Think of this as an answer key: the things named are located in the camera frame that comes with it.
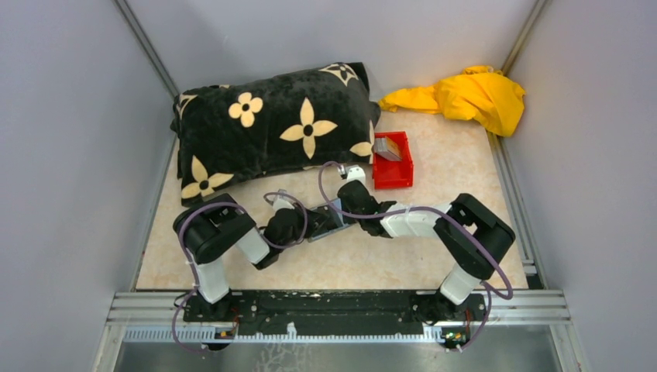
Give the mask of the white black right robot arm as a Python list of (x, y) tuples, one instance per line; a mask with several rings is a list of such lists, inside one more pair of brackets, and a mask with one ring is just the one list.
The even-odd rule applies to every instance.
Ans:
[(471, 194), (462, 193), (447, 205), (404, 205), (377, 201), (360, 181), (349, 181), (337, 193), (342, 214), (355, 219), (371, 236), (438, 239), (455, 265), (439, 286), (438, 313), (457, 319), (467, 306), (466, 298), (497, 273), (506, 286), (503, 299), (513, 298), (513, 288), (500, 267), (516, 236), (512, 228)]

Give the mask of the grey leather card holder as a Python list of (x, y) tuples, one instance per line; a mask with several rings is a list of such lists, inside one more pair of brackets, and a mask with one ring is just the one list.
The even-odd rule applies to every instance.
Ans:
[(328, 203), (317, 205), (308, 210), (308, 227), (305, 239), (311, 243), (347, 229), (353, 223), (353, 220), (338, 213)]

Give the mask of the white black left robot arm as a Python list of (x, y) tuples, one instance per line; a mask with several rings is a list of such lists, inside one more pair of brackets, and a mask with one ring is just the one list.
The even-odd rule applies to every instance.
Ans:
[(274, 215), (265, 226), (228, 193), (190, 207), (173, 224), (179, 244), (191, 265), (194, 289), (202, 311), (215, 321), (232, 311), (229, 280), (222, 257), (233, 248), (257, 270), (276, 263), (284, 250), (311, 239), (332, 221), (325, 212), (306, 208), (284, 190), (263, 198)]

